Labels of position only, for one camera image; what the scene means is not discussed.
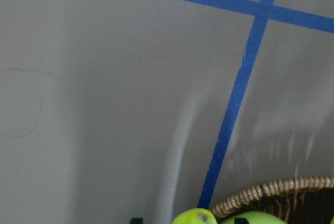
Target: basket rim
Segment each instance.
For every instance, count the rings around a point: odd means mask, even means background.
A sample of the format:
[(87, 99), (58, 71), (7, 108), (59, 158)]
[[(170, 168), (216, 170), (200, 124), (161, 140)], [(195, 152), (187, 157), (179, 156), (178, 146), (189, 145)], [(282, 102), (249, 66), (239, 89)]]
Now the basket rim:
[(259, 201), (264, 197), (282, 196), (300, 192), (314, 192), (326, 188), (334, 188), (334, 177), (309, 176), (297, 177), (285, 180), (274, 180), (268, 183), (258, 184), (231, 195), (225, 200), (215, 204), (210, 211), (217, 220), (227, 217), (243, 206), (253, 201)]

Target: wicker basket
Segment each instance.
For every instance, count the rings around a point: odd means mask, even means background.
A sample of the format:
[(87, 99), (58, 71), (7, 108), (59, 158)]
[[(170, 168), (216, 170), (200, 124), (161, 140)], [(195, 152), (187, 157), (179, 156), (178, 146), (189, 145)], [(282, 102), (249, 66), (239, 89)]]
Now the wicker basket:
[(334, 216), (334, 177), (264, 183), (230, 196), (211, 209), (218, 221), (252, 210), (270, 213), (288, 224), (329, 224)]

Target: gray wall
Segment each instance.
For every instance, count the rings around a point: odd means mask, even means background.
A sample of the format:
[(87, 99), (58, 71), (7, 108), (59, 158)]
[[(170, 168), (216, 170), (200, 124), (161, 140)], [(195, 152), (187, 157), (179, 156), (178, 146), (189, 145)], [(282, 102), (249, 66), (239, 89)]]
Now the gray wall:
[[(0, 222), (167, 224), (196, 207), (254, 18), (181, 0), (0, 11)], [(333, 34), (269, 22), (212, 203), (334, 175), (333, 48)]]

